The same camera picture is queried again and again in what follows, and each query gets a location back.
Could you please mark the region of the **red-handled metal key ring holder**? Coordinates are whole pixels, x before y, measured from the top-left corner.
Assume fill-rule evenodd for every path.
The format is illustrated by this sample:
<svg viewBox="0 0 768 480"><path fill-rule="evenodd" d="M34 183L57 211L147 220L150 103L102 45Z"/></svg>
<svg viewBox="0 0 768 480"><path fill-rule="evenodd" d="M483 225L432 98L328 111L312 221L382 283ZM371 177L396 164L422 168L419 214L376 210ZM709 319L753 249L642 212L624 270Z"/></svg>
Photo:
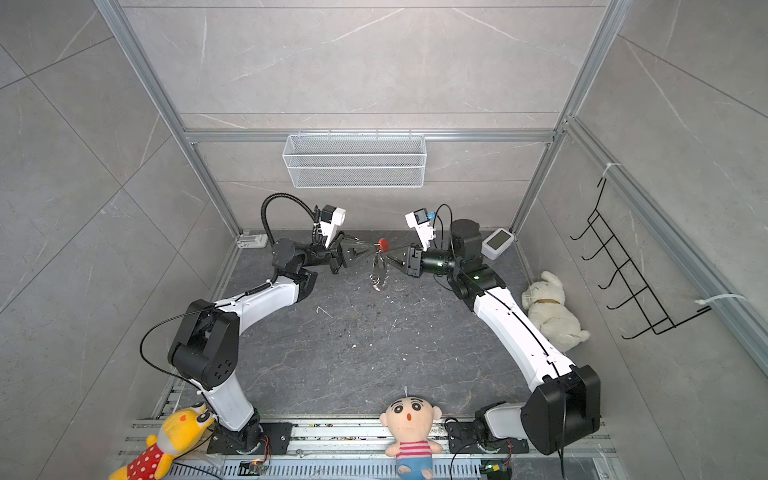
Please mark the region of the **red-handled metal key ring holder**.
<svg viewBox="0 0 768 480"><path fill-rule="evenodd" d="M388 251L389 242L385 238L381 238L375 244L372 271L369 276L373 289L378 292L384 291L387 286L388 270L385 253Z"/></svg>

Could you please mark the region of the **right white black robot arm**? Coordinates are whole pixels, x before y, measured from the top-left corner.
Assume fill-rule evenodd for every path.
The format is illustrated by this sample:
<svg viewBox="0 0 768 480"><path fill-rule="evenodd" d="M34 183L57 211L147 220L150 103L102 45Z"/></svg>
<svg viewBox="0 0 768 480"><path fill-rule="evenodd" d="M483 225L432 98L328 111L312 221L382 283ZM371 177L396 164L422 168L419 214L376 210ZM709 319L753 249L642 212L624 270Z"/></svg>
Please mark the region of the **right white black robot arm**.
<svg viewBox="0 0 768 480"><path fill-rule="evenodd" d="M600 428L601 382L589 366L578 367L528 319L502 278L484 262L484 240L477 222L454 220L448 249L432 247L434 213L406 214L419 242L388 262L419 278L444 276L456 297L493 331L522 372L531 392L521 404L502 402L477 412L474 427L480 444L526 440L544 455L564 448Z"/></svg>

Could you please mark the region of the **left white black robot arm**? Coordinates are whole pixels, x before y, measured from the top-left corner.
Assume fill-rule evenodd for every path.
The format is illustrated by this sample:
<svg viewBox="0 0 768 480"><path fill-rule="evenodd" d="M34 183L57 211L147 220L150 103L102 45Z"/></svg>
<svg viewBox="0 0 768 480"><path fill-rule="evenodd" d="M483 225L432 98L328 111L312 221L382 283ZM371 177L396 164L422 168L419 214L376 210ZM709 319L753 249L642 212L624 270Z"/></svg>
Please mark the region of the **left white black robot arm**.
<svg viewBox="0 0 768 480"><path fill-rule="evenodd" d="M230 449L251 453L264 437L260 416L236 376L240 336L267 316L306 299L316 284L317 267L327 266L337 274L372 249L343 232L328 245L281 238L271 247L269 280L230 298L189 305L167 359L203 396L216 416L215 434Z"/></svg>

